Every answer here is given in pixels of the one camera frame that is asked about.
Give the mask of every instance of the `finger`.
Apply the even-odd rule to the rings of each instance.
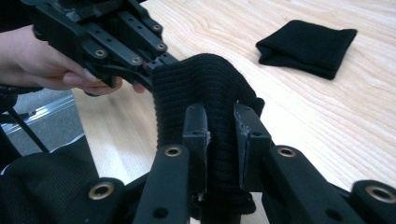
[[[132,87],[134,88],[134,91],[137,93],[143,93],[146,90],[146,88],[140,83],[132,84]]]
[[[70,87],[83,85],[85,81],[83,77],[73,72],[66,72],[63,78],[64,84]]]
[[[121,77],[117,77],[116,78],[116,85],[120,82],[122,82],[123,79]],[[85,87],[105,87],[107,86],[107,84],[101,80],[97,81],[97,82],[88,82],[86,81],[84,84],[80,85],[81,88],[85,88]]]
[[[95,77],[88,69],[84,68],[83,70],[84,77],[91,82],[98,82],[100,81],[99,78]]]
[[[106,95],[114,91],[117,91],[121,86],[122,86],[122,82],[119,82],[117,83],[115,88],[110,88],[108,86],[101,86],[101,87],[84,87],[81,89],[93,95]]]

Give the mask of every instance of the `ribbed fabric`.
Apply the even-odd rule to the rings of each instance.
[[[256,44],[262,54],[259,62],[334,79],[356,33],[353,29],[338,31],[305,21],[290,21]]]
[[[180,144],[186,108],[202,103],[211,132],[208,146],[208,192],[205,206],[222,213],[249,214],[255,204],[238,187],[233,104],[240,101],[260,114],[263,100],[223,58],[201,54],[158,67],[153,75],[158,147]]]

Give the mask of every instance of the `black mesh fabric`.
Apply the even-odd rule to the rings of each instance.
[[[0,223],[56,223],[96,178],[85,137],[53,153],[19,158],[0,175]]]
[[[260,114],[263,100],[226,60],[201,54],[158,67],[153,75],[158,147],[180,144],[186,108],[204,104],[211,132],[208,146],[208,192],[204,205],[227,214],[255,211],[250,193],[238,187],[238,159],[233,120],[236,101]]]

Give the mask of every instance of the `human hand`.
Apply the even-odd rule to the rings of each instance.
[[[40,86],[53,90],[79,88],[93,95],[109,94],[118,90],[122,79],[117,78],[116,87],[109,88],[103,81],[93,76],[87,69],[69,59],[47,42],[37,40],[32,26],[0,34],[0,45],[5,52],[0,53],[2,73],[0,82],[13,86]],[[137,92],[144,88],[137,84]]]

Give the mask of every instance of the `bolt hole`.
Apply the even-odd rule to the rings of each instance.
[[[102,186],[102,187],[96,189],[94,193],[97,196],[101,196],[101,195],[106,194],[107,192],[108,192],[108,187]]]
[[[157,45],[157,48],[158,49],[165,49],[165,44],[159,44],[159,45]]]
[[[169,147],[165,150],[165,155],[168,157],[176,157],[181,154],[181,149],[178,147]]]
[[[283,157],[295,157],[296,153],[288,148],[280,148],[277,150],[277,153]]]
[[[154,26],[152,26],[152,29],[154,29],[155,31],[159,31],[159,30],[161,30],[161,26],[160,25],[154,25]]]
[[[343,220],[343,217],[341,216],[341,214],[339,212],[335,211],[334,209],[330,209],[330,208],[326,209],[326,215],[329,218],[331,218],[335,221],[338,221],[338,222]]]
[[[88,196],[93,200],[102,200],[108,197],[113,191],[114,185],[111,182],[102,182],[93,186]]]
[[[103,57],[103,56],[105,56],[105,51],[102,49],[99,49],[95,52],[95,55],[98,57]]]
[[[140,59],[138,57],[132,58],[132,63],[140,63]]]
[[[168,209],[164,207],[158,207],[154,209],[154,212],[152,213],[152,215],[157,219],[165,218],[168,216],[168,214],[169,214]]]
[[[383,202],[383,203],[396,203],[396,195],[387,189],[383,189],[377,186],[366,187],[367,193],[373,198]]]

